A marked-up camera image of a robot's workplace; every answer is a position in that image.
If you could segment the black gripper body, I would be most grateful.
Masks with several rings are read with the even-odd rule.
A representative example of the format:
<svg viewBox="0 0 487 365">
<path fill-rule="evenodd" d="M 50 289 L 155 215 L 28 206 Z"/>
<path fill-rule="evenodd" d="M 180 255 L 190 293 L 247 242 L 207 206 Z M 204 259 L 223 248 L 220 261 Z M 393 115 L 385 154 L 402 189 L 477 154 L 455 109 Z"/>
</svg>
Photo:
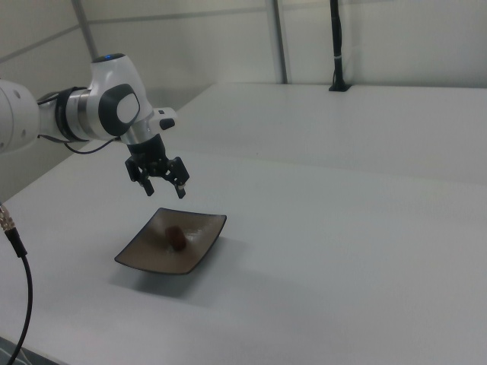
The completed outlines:
<svg viewBox="0 0 487 365">
<path fill-rule="evenodd" d="M 167 156 L 160 135 L 138 144 L 128 144 L 130 158 L 126 168 L 130 176 L 164 176 L 167 173 Z"/>
</svg>

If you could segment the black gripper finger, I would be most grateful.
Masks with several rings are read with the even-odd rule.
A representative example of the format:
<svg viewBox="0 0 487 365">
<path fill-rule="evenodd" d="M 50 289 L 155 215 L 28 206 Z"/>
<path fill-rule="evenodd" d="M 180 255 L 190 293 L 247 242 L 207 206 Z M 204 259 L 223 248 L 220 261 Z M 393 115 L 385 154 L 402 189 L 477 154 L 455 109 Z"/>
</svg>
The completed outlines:
<svg viewBox="0 0 487 365">
<path fill-rule="evenodd" d="M 132 157 L 125 161 L 125 166 L 129 178 L 134 183 L 138 183 L 145 190 L 147 196 L 152 196 L 154 194 L 154 188 L 149 181 L 147 172 L 142 169 Z"/>
<path fill-rule="evenodd" d="M 179 199 L 185 197 L 185 186 L 189 180 L 189 173 L 180 157 L 175 157 L 166 162 L 163 178 L 173 185 Z"/>
</svg>

